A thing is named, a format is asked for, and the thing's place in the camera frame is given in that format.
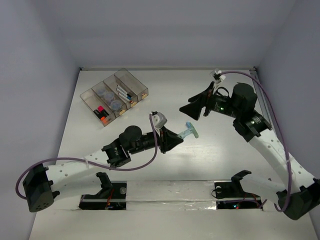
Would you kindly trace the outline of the blue-capped white marker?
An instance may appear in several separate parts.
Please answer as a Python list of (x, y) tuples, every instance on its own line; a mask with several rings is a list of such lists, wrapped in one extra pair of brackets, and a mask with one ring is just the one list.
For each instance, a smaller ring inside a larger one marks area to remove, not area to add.
[(120, 85), (117, 85), (117, 89), (118, 89), (119, 91), (121, 91), (122, 93), (124, 93), (125, 95), (127, 95), (128, 98), (131, 98), (131, 97), (132, 97), (132, 96), (131, 96), (128, 92), (126, 92)]

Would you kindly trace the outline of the clear jar of paperclips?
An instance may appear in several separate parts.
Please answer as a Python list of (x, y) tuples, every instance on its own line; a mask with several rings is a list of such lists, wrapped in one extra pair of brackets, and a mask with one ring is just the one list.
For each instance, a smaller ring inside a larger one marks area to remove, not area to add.
[(119, 101), (119, 100), (114, 100), (110, 103), (110, 108), (113, 110), (113, 111), (119, 111), (121, 108), (122, 108), (122, 102)]

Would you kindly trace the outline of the red-capped white marker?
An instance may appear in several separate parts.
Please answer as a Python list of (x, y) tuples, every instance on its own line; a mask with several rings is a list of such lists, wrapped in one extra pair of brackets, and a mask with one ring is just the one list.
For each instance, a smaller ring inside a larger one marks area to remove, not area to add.
[(132, 99), (131, 99), (131, 100), (126, 99), (126, 98), (122, 97), (121, 95), (119, 95), (118, 92), (117, 92), (117, 95), (118, 95), (124, 102), (130, 103), (130, 104), (133, 103)]

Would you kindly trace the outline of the orange highlighter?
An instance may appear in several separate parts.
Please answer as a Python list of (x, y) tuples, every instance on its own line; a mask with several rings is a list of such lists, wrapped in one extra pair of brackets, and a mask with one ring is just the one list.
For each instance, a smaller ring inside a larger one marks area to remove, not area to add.
[(99, 119), (104, 125), (106, 125), (106, 124), (109, 122), (109, 119), (108, 119), (109, 116), (104, 117), (97, 109), (95, 109), (95, 110), (93, 111), (93, 113), (98, 117), (98, 119)]

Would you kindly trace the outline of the pink highlighter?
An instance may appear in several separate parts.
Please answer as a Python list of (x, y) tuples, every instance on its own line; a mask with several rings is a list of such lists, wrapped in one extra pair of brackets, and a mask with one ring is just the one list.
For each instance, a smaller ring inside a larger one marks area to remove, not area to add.
[(97, 110), (104, 116), (104, 117), (108, 117), (109, 113), (100, 105)]

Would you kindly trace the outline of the black-capped white marker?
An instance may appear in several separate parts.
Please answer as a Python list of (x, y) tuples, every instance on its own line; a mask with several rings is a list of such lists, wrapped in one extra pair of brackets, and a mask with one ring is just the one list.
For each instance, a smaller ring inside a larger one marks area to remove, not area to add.
[(118, 92), (119, 95), (121, 95), (123, 98), (131, 100), (131, 97), (125, 93), (123, 90), (116, 88), (116, 91)]

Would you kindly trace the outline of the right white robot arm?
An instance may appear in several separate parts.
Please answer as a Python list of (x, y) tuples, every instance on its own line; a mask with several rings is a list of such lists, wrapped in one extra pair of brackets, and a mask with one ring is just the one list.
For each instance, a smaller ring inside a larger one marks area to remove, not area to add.
[(222, 95), (214, 84), (188, 99), (180, 112), (198, 120), (211, 111), (232, 117), (235, 131), (256, 149), (273, 168), (280, 183), (263, 179), (249, 170), (231, 177), (235, 196), (253, 193), (271, 201), (289, 219), (298, 220), (320, 204), (320, 180), (305, 170), (285, 151), (271, 124), (255, 110), (257, 95), (253, 87), (237, 83), (231, 95)]

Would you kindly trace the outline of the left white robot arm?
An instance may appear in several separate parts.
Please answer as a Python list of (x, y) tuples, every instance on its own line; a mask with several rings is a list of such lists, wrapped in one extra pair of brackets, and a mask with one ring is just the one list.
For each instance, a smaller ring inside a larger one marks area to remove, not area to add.
[(84, 158), (66, 157), (61, 159), (61, 164), (48, 166), (43, 160), (34, 164), (19, 177), (17, 184), (23, 186), (22, 198), (31, 213), (45, 210), (60, 199), (80, 195), (80, 180), (89, 175), (98, 178), (91, 197), (108, 198), (116, 190), (107, 170), (125, 172), (123, 166), (131, 161), (131, 155), (149, 149), (165, 154), (183, 141), (179, 134), (165, 126), (143, 133), (138, 126), (131, 125), (112, 143)]

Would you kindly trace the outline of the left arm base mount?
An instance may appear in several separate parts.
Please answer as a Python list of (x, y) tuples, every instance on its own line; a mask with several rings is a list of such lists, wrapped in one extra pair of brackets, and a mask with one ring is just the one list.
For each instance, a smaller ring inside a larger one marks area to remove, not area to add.
[(105, 172), (95, 174), (100, 180), (100, 190), (96, 194), (84, 194), (79, 201), (81, 210), (120, 211), (127, 209), (127, 182), (111, 182)]

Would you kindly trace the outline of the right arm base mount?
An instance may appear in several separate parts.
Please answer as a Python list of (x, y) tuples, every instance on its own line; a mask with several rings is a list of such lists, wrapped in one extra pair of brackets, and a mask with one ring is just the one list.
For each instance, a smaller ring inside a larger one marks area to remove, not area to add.
[(260, 196), (245, 192), (240, 184), (240, 180), (249, 174), (250, 171), (242, 170), (229, 181), (214, 183), (211, 196), (216, 200), (218, 210), (262, 209)]

